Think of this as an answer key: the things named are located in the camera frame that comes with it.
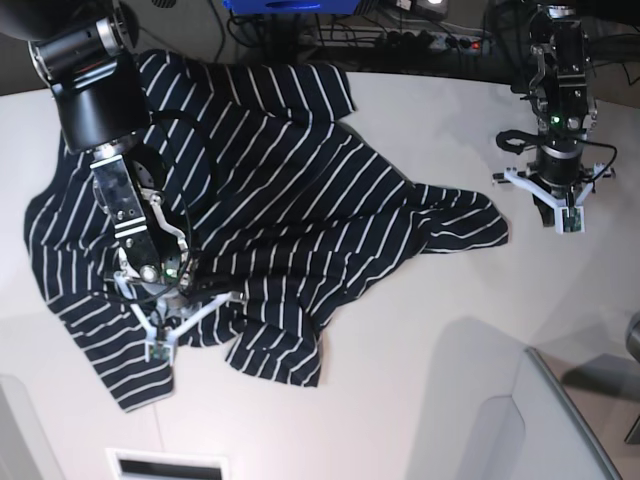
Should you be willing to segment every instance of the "blue box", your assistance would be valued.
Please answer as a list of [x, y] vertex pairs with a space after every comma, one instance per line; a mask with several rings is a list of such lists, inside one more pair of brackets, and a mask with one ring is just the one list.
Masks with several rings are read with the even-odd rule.
[[360, 0], [224, 0], [224, 6], [238, 15], [259, 13], [331, 13], [350, 15]]

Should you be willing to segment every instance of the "power strip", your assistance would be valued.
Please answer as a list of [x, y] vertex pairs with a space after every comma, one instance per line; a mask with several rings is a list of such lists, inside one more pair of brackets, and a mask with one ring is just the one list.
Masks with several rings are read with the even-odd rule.
[[394, 48], [417, 46], [423, 51], [439, 53], [447, 50], [460, 51], [463, 55], [487, 55], [491, 50], [491, 40], [477, 35], [451, 35], [435, 30], [403, 29], [402, 33], [394, 30], [386, 32], [381, 28], [342, 26], [323, 26], [315, 31], [315, 35], [303, 39], [305, 44], [327, 47], [382, 47]]

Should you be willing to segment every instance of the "table surface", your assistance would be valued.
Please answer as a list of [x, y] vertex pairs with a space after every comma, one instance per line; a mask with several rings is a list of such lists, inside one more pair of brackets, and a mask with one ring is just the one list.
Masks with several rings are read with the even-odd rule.
[[[600, 105], [594, 139], [618, 146], [619, 176], [587, 200], [587, 233], [559, 236], [529, 194], [492, 186], [492, 173], [531, 160], [495, 146], [501, 130], [534, 127], [508, 87], [349, 79], [359, 111], [346, 123], [411, 180], [489, 195], [510, 243], [413, 259], [340, 309], [318, 389], [241, 375], [223, 361], [229, 346], [183, 348], [175, 394], [128, 415], [47, 311], [22, 240], [26, 206], [55, 168], [54, 102], [0, 98], [0, 375], [26, 386], [68, 480], [111, 478], [107, 447], [222, 455], [235, 480], [453, 479], [480, 405], [511, 392], [526, 345], [576, 365], [624, 354], [640, 310], [640, 114]], [[606, 155], [589, 149], [585, 162]]]

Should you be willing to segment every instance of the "screw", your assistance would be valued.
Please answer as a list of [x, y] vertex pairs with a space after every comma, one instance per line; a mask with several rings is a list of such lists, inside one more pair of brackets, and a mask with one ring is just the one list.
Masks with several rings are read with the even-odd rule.
[[152, 205], [162, 205], [162, 195], [160, 195], [159, 193], [154, 193], [151, 195], [151, 198], [149, 199], [151, 201]]
[[140, 277], [147, 283], [154, 283], [158, 280], [158, 271], [151, 265], [144, 265], [140, 269]]
[[567, 122], [569, 130], [578, 130], [580, 128], [580, 119], [578, 117], [571, 117]]

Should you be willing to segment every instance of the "navy striped shirt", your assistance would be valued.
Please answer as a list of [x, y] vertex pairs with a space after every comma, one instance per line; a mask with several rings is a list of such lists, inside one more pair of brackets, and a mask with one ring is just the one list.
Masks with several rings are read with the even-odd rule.
[[[333, 66], [208, 67], [154, 51], [140, 73], [155, 110], [187, 112], [212, 139], [205, 151], [180, 121], [165, 122], [170, 145], [158, 127], [140, 133], [176, 162], [165, 205], [181, 215], [180, 192], [188, 197], [194, 246], [204, 252], [198, 276], [229, 278], [247, 300], [204, 318], [180, 345], [234, 340], [233, 368], [316, 386], [321, 333], [337, 307], [417, 254], [508, 240], [488, 198], [411, 183], [344, 130], [337, 121], [355, 107]], [[172, 370], [145, 362], [145, 331], [128, 307], [92, 294], [117, 293], [104, 280], [117, 243], [93, 197], [91, 160], [61, 145], [51, 185], [27, 210], [25, 242], [48, 307], [131, 411], [170, 395]], [[208, 195], [213, 185], [217, 196]]]

